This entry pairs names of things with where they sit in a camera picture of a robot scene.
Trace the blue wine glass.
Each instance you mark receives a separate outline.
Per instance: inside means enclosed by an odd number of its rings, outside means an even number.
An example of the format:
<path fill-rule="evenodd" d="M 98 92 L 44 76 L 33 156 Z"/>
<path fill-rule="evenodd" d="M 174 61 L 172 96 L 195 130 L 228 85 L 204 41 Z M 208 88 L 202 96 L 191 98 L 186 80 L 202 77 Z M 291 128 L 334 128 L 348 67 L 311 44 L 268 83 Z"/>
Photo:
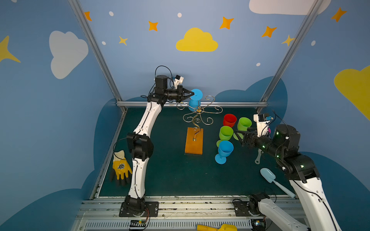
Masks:
<path fill-rule="evenodd" d="M 221 141 L 218 146 L 218 154 L 215 156 L 215 161 L 218 164 L 225 164 L 227 157 L 234 151 L 234 145 L 230 141 Z"/>
<path fill-rule="evenodd" d="M 194 93 L 194 95 L 190 97 L 190 101 L 188 102 L 188 109 L 191 112 L 195 112 L 200 107 L 200 101 L 203 98 L 203 93 L 200 89 L 193 89 L 192 92 Z"/>

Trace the green wine glass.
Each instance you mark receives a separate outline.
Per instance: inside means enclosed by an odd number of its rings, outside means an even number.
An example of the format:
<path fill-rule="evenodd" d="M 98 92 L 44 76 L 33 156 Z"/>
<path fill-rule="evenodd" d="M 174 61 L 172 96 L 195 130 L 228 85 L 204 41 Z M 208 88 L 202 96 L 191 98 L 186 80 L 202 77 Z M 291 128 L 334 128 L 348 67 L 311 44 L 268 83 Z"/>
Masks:
<path fill-rule="evenodd" d="M 236 131 L 247 131 L 248 128 L 251 126 L 252 126 L 252 121 L 249 118 L 241 117 L 238 121 L 237 126 L 234 128 L 233 138 L 235 140 L 238 140 L 237 135 L 239 135 L 241 139 L 243 139 L 243 135 L 241 133 L 236 133 Z"/>
<path fill-rule="evenodd" d="M 217 142 L 216 142 L 216 146 L 219 147 L 220 143 L 222 141 L 229 141 L 231 139 L 231 137 L 233 136 L 234 134 L 234 131 L 231 127 L 229 126 L 222 126 L 220 128 L 220 132 L 219 132 L 219 139 Z"/>

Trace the red wine glass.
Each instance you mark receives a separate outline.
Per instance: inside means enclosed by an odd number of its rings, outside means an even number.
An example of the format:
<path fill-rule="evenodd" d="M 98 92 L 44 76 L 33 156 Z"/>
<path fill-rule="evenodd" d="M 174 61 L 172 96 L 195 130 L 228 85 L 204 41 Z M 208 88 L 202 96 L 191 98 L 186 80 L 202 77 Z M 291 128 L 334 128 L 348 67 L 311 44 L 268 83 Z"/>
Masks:
<path fill-rule="evenodd" d="M 237 122 L 237 117 L 234 114 L 226 114 L 223 119 L 223 125 L 233 128 Z"/>

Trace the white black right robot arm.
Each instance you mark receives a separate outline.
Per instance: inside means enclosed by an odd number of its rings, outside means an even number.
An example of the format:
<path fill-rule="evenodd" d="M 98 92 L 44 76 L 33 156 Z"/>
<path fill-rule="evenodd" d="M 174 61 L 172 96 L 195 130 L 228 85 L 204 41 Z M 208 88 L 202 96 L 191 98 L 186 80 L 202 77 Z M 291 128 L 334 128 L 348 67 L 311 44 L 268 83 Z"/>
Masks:
<path fill-rule="evenodd" d="M 272 138 L 252 131 L 235 131 L 242 146 L 258 148 L 275 158 L 290 185 L 295 190 L 309 225 L 304 226 L 287 214 L 265 193 L 251 197 L 252 212 L 265 215 L 284 231 L 339 231 L 338 224 L 325 196 L 320 173 L 314 161 L 299 150 L 300 133 L 290 125 L 280 124 Z"/>

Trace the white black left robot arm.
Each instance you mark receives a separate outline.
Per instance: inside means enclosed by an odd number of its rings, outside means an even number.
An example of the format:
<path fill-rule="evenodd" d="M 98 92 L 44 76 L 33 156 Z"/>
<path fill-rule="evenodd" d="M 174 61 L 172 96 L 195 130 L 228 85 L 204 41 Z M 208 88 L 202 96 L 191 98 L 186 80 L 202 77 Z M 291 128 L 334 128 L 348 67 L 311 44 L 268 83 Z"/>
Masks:
<path fill-rule="evenodd" d="M 155 121 L 168 100 L 180 103 L 194 92 L 182 86 L 184 78 L 177 75 L 172 80 L 173 88 L 168 87 L 168 77 L 158 75 L 155 77 L 154 89 L 147 96 L 145 112 L 138 126 L 132 133 L 127 134 L 127 144 L 132 154 L 133 174 L 128 196 L 124 201 L 124 209 L 140 215 L 145 210 L 145 175 L 154 145 L 150 135 Z"/>

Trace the orange wooden rack base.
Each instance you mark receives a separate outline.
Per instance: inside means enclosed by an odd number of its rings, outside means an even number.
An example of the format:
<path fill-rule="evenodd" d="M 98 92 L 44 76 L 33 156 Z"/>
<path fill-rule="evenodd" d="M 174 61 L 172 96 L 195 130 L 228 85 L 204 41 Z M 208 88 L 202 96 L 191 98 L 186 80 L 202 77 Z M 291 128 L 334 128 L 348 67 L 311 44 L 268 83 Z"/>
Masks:
<path fill-rule="evenodd" d="M 204 130 L 199 128 L 188 128 L 185 145 L 186 154 L 203 154 L 203 135 Z"/>

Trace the white dish brush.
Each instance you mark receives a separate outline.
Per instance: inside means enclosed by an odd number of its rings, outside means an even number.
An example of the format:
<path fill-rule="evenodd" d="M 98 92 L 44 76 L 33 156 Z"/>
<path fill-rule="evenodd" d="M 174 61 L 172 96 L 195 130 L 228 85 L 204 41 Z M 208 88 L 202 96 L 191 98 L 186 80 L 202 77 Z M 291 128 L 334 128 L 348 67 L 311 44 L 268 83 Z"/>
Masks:
<path fill-rule="evenodd" d="M 255 164 L 257 164 L 257 165 L 260 164 L 262 153 L 263 153 L 263 151 L 261 149 L 258 149 L 258 155 L 257 155 L 257 157 L 256 157 L 256 159 L 254 161 Z"/>

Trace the light blue scoop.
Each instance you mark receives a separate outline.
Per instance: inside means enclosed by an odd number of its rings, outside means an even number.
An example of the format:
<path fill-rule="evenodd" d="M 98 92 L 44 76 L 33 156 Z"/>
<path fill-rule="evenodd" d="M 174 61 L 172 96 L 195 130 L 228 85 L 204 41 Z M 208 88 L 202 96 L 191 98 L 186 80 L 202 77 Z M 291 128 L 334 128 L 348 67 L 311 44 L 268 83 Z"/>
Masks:
<path fill-rule="evenodd" d="M 282 191 L 284 191 L 289 197 L 295 198 L 296 194 L 290 191 L 288 188 L 280 184 L 276 181 L 276 175 L 268 168 L 262 168 L 260 169 L 260 174 L 262 177 L 265 178 L 265 180 L 269 183 L 274 183 L 276 186 L 278 186 Z"/>

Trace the yellow black work glove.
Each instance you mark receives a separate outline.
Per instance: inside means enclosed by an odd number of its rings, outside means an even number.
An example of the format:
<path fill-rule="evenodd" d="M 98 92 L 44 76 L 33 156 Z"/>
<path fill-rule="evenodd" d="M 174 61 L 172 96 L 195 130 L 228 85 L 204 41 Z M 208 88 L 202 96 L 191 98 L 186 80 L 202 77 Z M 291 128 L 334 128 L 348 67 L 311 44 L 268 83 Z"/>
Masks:
<path fill-rule="evenodd" d="M 112 170 L 109 176 L 110 181 L 115 181 L 117 185 L 125 186 L 130 184 L 132 168 L 125 158 L 123 150 L 113 153 Z"/>

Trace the aluminium front base rails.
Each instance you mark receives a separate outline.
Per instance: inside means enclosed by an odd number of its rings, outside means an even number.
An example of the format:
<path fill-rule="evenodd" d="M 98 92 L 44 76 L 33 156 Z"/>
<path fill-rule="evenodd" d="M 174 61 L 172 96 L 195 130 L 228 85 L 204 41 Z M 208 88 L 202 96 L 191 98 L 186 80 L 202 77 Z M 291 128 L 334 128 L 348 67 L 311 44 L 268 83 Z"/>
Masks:
<path fill-rule="evenodd" d="M 257 222 L 267 222 L 269 231 L 279 228 L 266 216 L 237 217 L 233 199 L 248 201 L 245 195 L 150 196 L 147 202 L 159 202 L 157 217 L 119 217 L 123 197 L 98 197 L 83 201 L 73 231 L 194 231 L 197 225 L 220 228 L 235 225 L 239 231 L 251 231 Z"/>

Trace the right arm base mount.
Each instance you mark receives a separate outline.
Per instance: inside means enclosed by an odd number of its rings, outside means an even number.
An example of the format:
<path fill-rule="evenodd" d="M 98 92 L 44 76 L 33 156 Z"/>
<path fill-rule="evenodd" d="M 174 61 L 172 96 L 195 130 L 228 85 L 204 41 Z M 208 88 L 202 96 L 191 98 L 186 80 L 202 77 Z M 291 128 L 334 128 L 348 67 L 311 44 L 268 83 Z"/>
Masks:
<path fill-rule="evenodd" d="M 274 204 L 274 201 L 266 193 L 252 194 L 248 201 L 233 199 L 232 204 L 237 217 L 261 217 L 264 216 L 261 209 L 263 204 Z"/>

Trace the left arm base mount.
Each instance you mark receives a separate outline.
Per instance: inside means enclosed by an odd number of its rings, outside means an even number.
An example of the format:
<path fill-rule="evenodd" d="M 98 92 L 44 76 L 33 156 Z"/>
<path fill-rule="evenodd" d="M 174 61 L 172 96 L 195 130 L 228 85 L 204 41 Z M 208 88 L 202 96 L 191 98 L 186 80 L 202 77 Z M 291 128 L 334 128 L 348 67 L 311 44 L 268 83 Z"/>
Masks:
<path fill-rule="evenodd" d="M 119 210 L 119 217 L 157 217 L 159 202 L 146 202 L 145 198 L 125 197 Z"/>

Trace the aluminium left corner post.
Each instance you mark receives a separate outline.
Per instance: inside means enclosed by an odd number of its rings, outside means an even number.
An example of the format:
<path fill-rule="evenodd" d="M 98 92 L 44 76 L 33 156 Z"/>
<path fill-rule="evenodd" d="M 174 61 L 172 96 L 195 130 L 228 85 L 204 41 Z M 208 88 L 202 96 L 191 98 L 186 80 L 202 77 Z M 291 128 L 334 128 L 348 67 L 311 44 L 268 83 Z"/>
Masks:
<path fill-rule="evenodd" d="M 78 22 L 81 26 L 81 28 L 82 28 L 82 30 L 83 30 L 83 32 L 84 32 L 84 34 L 85 34 L 85 36 L 88 40 L 88 43 L 89 43 L 97 61 L 98 61 L 98 64 L 99 64 L 99 66 L 100 66 L 100 68 L 101 68 L 101 70 L 102 70 L 102 72 L 105 76 L 105 79 L 106 79 L 106 81 L 107 81 L 115 99 L 116 99 L 116 102 L 118 103 L 118 102 L 122 101 L 122 97 L 119 93 L 117 85 L 116 85 L 116 83 L 113 79 L 113 76 L 112 76 L 112 74 L 111 74 L 111 72 L 110 72 L 110 70 L 107 66 L 107 63 L 106 63 L 106 61 L 103 57 L 103 54 L 102 54 L 102 52 L 99 48 L 99 45 L 98 45 L 97 40 L 96 40 L 96 38 L 93 34 L 93 31 L 92 31 L 92 29 L 89 25 L 89 22 L 86 18 L 86 15 L 84 14 L 84 11 L 83 11 L 83 8 L 82 8 L 82 5 L 81 5 L 80 1 L 68 0 L 68 2 L 69 2 L 77 20 L 78 20 Z"/>

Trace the aluminium corner post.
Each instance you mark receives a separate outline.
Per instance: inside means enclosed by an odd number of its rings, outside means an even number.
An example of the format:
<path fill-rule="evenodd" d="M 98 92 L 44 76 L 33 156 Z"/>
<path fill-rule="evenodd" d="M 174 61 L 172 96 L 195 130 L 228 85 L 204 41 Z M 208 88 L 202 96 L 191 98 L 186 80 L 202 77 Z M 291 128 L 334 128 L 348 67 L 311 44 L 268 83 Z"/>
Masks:
<path fill-rule="evenodd" d="M 289 63 L 293 59 L 299 46 L 301 45 L 302 41 L 304 40 L 311 26 L 313 25 L 316 17 L 319 15 L 319 9 L 322 6 L 323 2 L 324 2 L 323 0 L 313 1 L 311 8 L 309 9 L 306 17 L 304 18 L 300 28 L 298 29 L 295 35 L 295 39 L 292 41 L 291 45 L 289 46 L 289 49 L 287 50 L 282 62 L 280 63 L 275 75 L 273 76 L 263 96 L 261 97 L 260 102 L 258 103 L 258 107 L 256 107 L 257 113 L 260 113 L 264 107 L 267 107 L 268 99 L 270 98 L 273 91 L 275 90 L 277 84 L 279 83 L 284 72 L 289 66 Z"/>
<path fill-rule="evenodd" d="M 69 2 L 77 20 L 78 20 L 78 22 L 81 26 L 81 28 L 82 28 L 82 30 L 83 30 L 83 32 L 84 32 L 84 34 L 85 34 L 85 36 L 88 40 L 88 43 L 89 43 L 97 61 L 98 61 L 98 64 L 99 64 L 99 66 L 100 66 L 100 68 L 101 68 L 101 70 L 102 70 L 102 72 L 105 76 L 105 79 L 106 79 L 106 81 L 107 81 L 115 99 L 116 99 L 116 102 L 118 103 L 118 102 L 122 101 L 122 97 L 119 93 L 117 85 L 116 85 L 116 83 L 113 79 L 113 76 L 112 76 L 112 74 L 111 74 L 111 72 L 110 72 L 110 70 L 107 66 L 107 63 L 106 63 L 106 61 L 103 57 L 103 54 L 102 54 L 102 52 L 99 48 L 99 45 L 98 45 L 97 40 L 96 40 L 96 38 L 93 34 L 93 31 L 92 31 L 92 29 L 89 25 L 89 22 L 86 18 L 86 15 L 84 14 L 84 11 L 83 11 L 83 8 L 82 8 L 82 5 L 81 5 L 80 1 L 68 0 L 68 2 Z"/>

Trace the aluminium right corner post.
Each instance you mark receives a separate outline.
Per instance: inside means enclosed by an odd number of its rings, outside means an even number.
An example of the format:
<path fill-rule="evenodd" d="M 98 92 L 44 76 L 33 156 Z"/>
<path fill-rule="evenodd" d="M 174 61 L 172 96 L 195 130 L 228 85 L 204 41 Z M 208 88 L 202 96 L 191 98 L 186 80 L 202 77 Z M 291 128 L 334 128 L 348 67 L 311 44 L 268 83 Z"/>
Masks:
<path fill-rule="evenodd" d="M 289 66 L 289 63 L 293 59 L 299 46 L 301 45 L 302 41 L 304 40 L 311 26 L 313 25 L 316 17 L 319 15 L 319 9 L 322 6 L 323 2 L 324 2 L 323 0 L 313 1 L 311 8 L 309 9 L 306 17 L 304 18 L 300 28 L 298 29 L 295 35 L 295 39 L 292 41 L 291 45 L 289 46 L 289 49 L 287 50 L 282 62 L 280 63 L 275 75 L 273 76 L 263 96 L 261 97 L 260 102 L 258 103 L 258 107 L 256 107 L 257 113 L 260 113 L 264 107 L 267 107 L 268 99 L 270 98 L 273 91 L 275 90 L 277 84 L 279 83 L 284 72 Z"/>

